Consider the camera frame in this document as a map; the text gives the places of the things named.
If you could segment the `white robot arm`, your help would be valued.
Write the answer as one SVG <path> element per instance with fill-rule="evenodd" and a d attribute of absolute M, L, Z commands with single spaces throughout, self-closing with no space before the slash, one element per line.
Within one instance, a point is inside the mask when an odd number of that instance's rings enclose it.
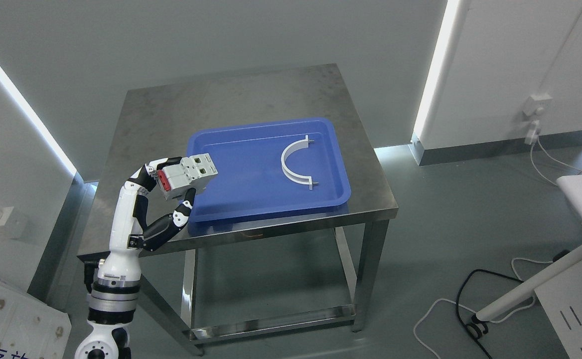
<path fill-rule="evenodd" d="M 140 292 L 140 272 L 125 275 L 94 275 L 104 264 L 84 262 L 84 284 L 89 294 L 87 323 L 90 334 L 75 350 L 75 359 L 130 359 L 129 324 L 133 321 Z"/>

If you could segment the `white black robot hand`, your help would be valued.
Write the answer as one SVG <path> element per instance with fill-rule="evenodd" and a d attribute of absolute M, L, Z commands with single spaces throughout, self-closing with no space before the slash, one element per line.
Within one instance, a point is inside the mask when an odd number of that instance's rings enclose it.
<path fill-rule="evenodd" d="M 170 213 L 152 223 L 146 222 L 148 195 L 156 187 L 156 171 L 163 166 L 176 164 L 182 157 L 162 158 L 143 164 L 122 185 L 114 210 L 109 239 L 109 255 L 97 271 L 98 275 L 131 277 L 141 267 L 141 251 L 155 251 L 179 234 L 188 224 L 193 210 L 195 189 L 187 191 L 180 203 Z"/>

